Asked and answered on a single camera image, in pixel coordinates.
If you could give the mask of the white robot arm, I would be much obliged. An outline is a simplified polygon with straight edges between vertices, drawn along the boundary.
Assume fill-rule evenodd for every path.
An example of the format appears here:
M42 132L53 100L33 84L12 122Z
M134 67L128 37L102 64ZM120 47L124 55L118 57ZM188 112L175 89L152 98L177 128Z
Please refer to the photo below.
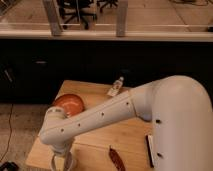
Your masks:
M152 123L155 171L213 171L213 105L203 85L187 76L129 89L70 118L51 107L39 138L64 155L74 137L133 117Z

